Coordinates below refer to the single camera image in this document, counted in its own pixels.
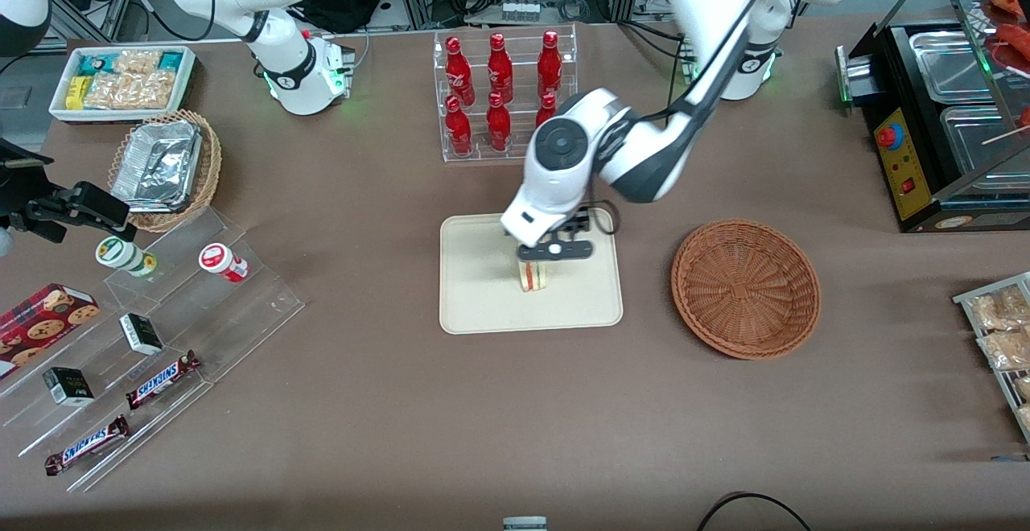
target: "wicker basket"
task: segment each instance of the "wicker basket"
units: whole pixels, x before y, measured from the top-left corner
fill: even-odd
[[[214,190],[218,186],[218,172],[221,169],[221,146],[218,143],[218,136],[214,135],[211,125],[207,123],[200,114],[190,110],[176,110],[153,119],[144,120],[143,123],[170,123],[174,120],[190,120],[204,131],[204,141],[201,143],[200,161],[197,165],[197,175],[194,178],[194,192],[190,205],[182,212],[177,213],[130,213],[129,223],[140,227],[143,231],[151,231],[153,234],[164,234],[171,229],[176,223],[182,222],[195,212],[201,211],[211,204]],[[122,156],[126,152],[126,144],[129,143],[129,135],[122,139],[122,146],[114,154],[114,162],[110,171],[107,171],[107,189],[114,185],[114,178],[122,168]]]
[[[804,252],[779,231],[744,219],[708,223],[686,238],[673,262],[673,299],[701,341],[744,359],[798,348],[821,305]]]

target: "snickers bar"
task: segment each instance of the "snickers bar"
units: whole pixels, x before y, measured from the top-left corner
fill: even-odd
[[[180,356],[175,362],[161,373],[158,376],[146,381],[139,388],[134,389],[134,391],[126,394],[126,399],[129,399],[129,408],[135,411],[139,409],[140,403],[146,401],[146,399],[151,398],[151,396],[157,396],[166,388],[170,387],[172,383],[179,380],[180,378],[186,376],[188,370],[192,370],[200,366],[200,360],[194,355],[191,350],[184,356]]]
[[[118,437],[128,437],[129,434],[129,422],[126,421],[124,416],[118,415],[114,419],[114,422],[79,440],[74,447],[65,449],[64,453],[57,453],[46,457],[46,464],[44,465],[46,475],[54,476],[59,474],[71,466],[73,462],[84,457],[84,455],[96,452],[100,447]]]

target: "red switch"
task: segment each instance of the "red switch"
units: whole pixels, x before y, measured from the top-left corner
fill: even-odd
[[[894,145],[895,140],[897,140],[897,133],[894,132],[894,129],[883,128],[877,133],[877,145],[883,146],[884,149]]]

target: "coca-cola bottle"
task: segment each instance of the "coca-cola bottle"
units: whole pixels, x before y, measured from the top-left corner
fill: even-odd
[[[561,55],[558,54],[558,33],[544,32],[544,49],[537,61],[537,92],[541,98],[546,94],[558,94],[561,87]]]
[[[544,125],[544,120],[554,116],[554,94],[546,94],[540,99],[540,110],[537,112],[537,127]]]
[[[490,91],[499,92],[505,103],[515,96],[515,80],[512,74],[512,58],[505,49],[505,35],[490,34],[490,60],[486,62],[486,72],[490,76]]]
[[[461,99],[466,106],[476,102],[476,91],[472,87],[472,67],[469,59],[461,54],[461,43],[454,36],[445,42],[447,46],[447,83],[452,94]]]
[[[461,110],[461,103],[456,96],[448,95],[444,102],[447,106],[447,116],[444,123],[451,147],[457,156],[468,156],[472,153],[472,127],[469,117]]]
[[[490,146],[496,152],[504,153],[511,142],[512,117],[499,92],[492,92],[489,100],[490,109],[486,111],[486,125],[490,129]]]

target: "yellow panel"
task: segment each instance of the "yellow panel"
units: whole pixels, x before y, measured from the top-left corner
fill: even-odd
[[[888,149],[887,146],[884,146],[882,139],[889,140],[887,137],[890,136],[892,129],[895,135],[900,133],[900,139],[890,143],[890,149]],[[908,219],[916,215],[920,209],[930,205],[932,199],[930,198],[930,186],[927,185],[923,168],[919,164],[919,156],[916,156],[916,147],[912,145],[912,139],[908,138],[908,125],[904,121],[901,109],[892,112],[891,116],[888,116],[887,120],[884,120],[877,128],[877,131],[873,131],[872,138],[877,139],[880,162],[884,165],[884,173],[891,186],[894,206],[897,207],[901,219]]]

